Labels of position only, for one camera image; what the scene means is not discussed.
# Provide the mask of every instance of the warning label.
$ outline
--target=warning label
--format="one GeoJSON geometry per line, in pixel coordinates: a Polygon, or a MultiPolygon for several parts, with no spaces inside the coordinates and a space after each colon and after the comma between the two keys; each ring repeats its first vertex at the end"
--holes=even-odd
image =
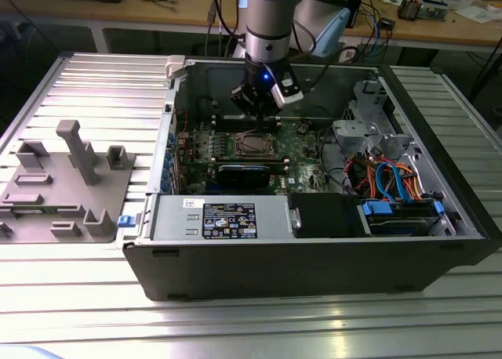
{"type": "Polygon", "coordinates": [[[204,204],[205,239],[256,239],[254,204],[204,204]]]}

